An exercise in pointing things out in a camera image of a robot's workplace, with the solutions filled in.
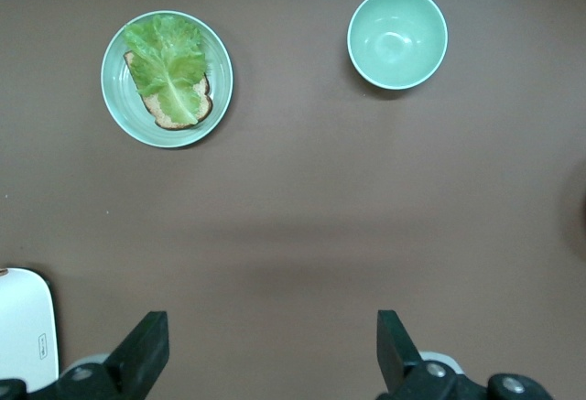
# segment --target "bread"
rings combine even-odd
[[[125,61],[130,69],[130,63],[134,54],[132,51],[125,53]],[[208,77],[204,74],[200,82],[193,85],[193,90],[200,95],[200,110],[196,114],[198,122],[203,121],[212,111],[213,102],[210,98],[210,82]],[[155,124],[167,130],[183,130],[185,128],[193,127],[194,124],[174,123],[160,108],[160,103],[156,94],[150,96],[141,96],[143,103],[147,110],[155,116]]]

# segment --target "mint green bowl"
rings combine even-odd
[[[448,27],[432,0],[364,0],[348,27],[358,73],[384,89],[417,86],[440,66]]]
[[[126,66],[124,54],[128,46],[121,27],[108,45],[102,61],[102,95],[110,115],[120,127],[134,139],[162,148],[175,148],[193,144],[222,120],[233,91],[233,69],[226,47],[216,33],[194,16],[178,11],[153,11],[128,22],[142,22],[155,15],[181,16],[193,23],[201,32],[201,47],[206,56],[206,75],[210,82],[213,108],[210,115],[193,127],[183,130],[165,130],[155,124],[155,117],[148,112],[136,92],[135,82]]]

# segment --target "green lettuce leaf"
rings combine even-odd
[[[123,36],[134,54],[130,72],[138,93],[157,94],[174,123],[196,124],[200,96],[193,85],[206,71],[198,28],[181,16],[156,15],[126,25]]]

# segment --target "screw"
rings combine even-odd
[[[522,394],[525,392],[525,387],[513,377],[505,377],[503,379],[503,386],[515,394]]]
[[[439,365],[438,363],[428,363],[428,373],[433,375],[434,377],[443,377],[446,375],[446,370],[443,366]]]
[[[89,377],[92,377],[92,370],[88,370],[87,368],[76,368],[73,370],[73,375],[71,376],[71,380],[74,382],[80,382],[81,380],[85,380]]]

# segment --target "light green plate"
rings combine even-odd
[[[348,52],[372,84],[401,90],[428,79],[448,47],[448,27],[432,0],[364,0],[348,27]]]
[[[177,11],[154,11],[138,16],[128,23],[145,21],[157,14],[172,14],[187,18],[201,32],[202,49],[206,56],[210,81],[212,112],[198,124],[185,130],[165,130],[155,124],[136,92],[135,82],[126,66],[124,54],[128,51],[120,28],[103,56],[102,94],[113,119],[134,139],[150,146],[165,148],[188,146],[206,136],[222,120],[233,91],[233,69],[228,51],[220,38],[199,19]]]

